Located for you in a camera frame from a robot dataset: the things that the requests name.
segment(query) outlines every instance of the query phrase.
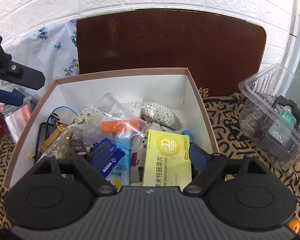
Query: blue flower print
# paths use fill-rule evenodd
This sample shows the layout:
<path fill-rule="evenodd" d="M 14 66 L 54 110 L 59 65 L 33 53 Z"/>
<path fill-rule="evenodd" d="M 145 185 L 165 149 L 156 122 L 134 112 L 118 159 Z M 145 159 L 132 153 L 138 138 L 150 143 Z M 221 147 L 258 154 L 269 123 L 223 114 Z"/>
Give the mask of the blue flower print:
<path fill-rule="evenodd" d="M 77 26 L 77 19 L 73 19 L 69 21 L 70 24 L 72 24 L 74 27 Z"/>
<path fill-rule="evenodd" d="M 77 31 L 73 31 L 73 35 L 70 36 L 70 39 L 73 45 L 77 47 Z"/>
<path fill-rule="evenodd" d="M 66 77 L 76 76 L 80 74 L 79 61 L 78 59 L 73 59 L 71 65 L 63 70 Z"/>
<path fill-rule="evenodd" d="M 37 31 L 38 39 L 48 39 L 48 29 L 46 27 L 41 28 Z"/>

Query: gray gripper base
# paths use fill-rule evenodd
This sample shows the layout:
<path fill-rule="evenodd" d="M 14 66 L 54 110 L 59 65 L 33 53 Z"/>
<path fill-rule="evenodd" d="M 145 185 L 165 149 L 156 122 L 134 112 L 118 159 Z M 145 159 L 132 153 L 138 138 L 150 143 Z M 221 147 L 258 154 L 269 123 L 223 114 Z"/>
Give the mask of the gray gripper base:
<path fill-rule="evenodd" d="M 114 196 L 98 198 L 71 225 L 48 231 L 14 226 L 12 231 L 23 240 L 290 240 L 295 236 L 287 227 L 266 232 L 232 228 L 218 220 L 202 199 L 184 196 L 178 187 L 123 187 Z"/>

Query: blue cable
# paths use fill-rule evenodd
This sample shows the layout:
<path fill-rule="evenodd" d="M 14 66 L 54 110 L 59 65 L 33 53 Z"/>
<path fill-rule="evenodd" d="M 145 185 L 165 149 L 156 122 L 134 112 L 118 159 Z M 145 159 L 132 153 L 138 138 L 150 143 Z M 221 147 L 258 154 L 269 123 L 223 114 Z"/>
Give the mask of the blue cable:
<path fill-rule="evenodd" d="M 60 109 L 60 108 L 67 108 L 69 110 L 71 110 L 72 112 L 74 112 L 76 114 L 76 116 L 79 116 L 74 110 L 72 110 L 70 107 L 68 106 L 58 106 L 57 108 L 55 108 L 51 113 L 53 114 L 56 110 Z"/>

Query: cardboard box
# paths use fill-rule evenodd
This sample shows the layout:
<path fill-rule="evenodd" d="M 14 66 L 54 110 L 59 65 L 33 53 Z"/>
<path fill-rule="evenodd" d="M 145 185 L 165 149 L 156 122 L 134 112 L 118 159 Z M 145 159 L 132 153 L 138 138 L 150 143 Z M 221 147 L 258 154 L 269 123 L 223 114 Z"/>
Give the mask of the cardboard box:
<path fill-rule="evenodd" d="M 58 106 L 77 113 L 112 93 L 121 102 L 154 101 L 174 110 L 194 142 L 208 153 L 219 152 L 207 111 L 187 68 L 127 69 L 55 80 L 32 112 L 12 154 L 3 186 L 10 189 L 34 165 L 39 125 Z"/>

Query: small plastic bag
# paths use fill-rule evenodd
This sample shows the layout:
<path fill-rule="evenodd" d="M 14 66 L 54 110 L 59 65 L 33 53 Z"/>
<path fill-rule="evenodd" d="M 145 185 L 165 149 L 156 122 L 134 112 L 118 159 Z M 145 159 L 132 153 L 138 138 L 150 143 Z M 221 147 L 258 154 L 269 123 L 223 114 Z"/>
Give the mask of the small plastic bag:
<path fill-rule="evenodd" d="M 6 105 L 1 110 L 10 135 L 15 143 L 18 142 L 32 113 L 30 101 L 31 97 L 25 97 L 21 106 Z"/>
<path fill-rule="evenodd" d="M 82 122 L 82 123 L 74 123 L 67 127 L 67 129 L 74 130 L 76 135 L 82 138 L 82 141 L 87 145 L 93 145 L 105 137 L 101 133 L 101 128 L 95 125 L 93 122 Z"/>
<path fill-rule="evenodd" d="M 133 115 L 129 109 L 113 98 L 111 93 L 101 98 L 97 109 L 105 115 L 100 123 L 103 136 L 128 149 L 141 144 L 149 125 Z"/>
<path fill-rule="evenodd" d="M 81 111 L 81 114 L 75 119 L 77 123 L 91 122 L 94 125 L 100 125 L 103 119 L 103 113 L 101 113 L 95 107 L 86 107 Z"/>
<path fill-rule="evenodd" d="M 81 140 L 84 144 L 85 150 L 83 152 L 89 152 L 91 146 L 85 143 L 82 139 L 83 130 L 78 127 L 67 127 L 55 141 L 49 146 L 49 148 L 42 154 L 42 157 L 47 154 L 53 154 L 57 159 L 65 159 L 71 157 L 70 140 Z"/>
<path fill-rule="evenodd" d="M 150 117 L 153 121 L 174 130 L 182 130 L 186 128 L 175 113 L 164 105 L 143 101 L 141 111 L 145 116 Z"/>

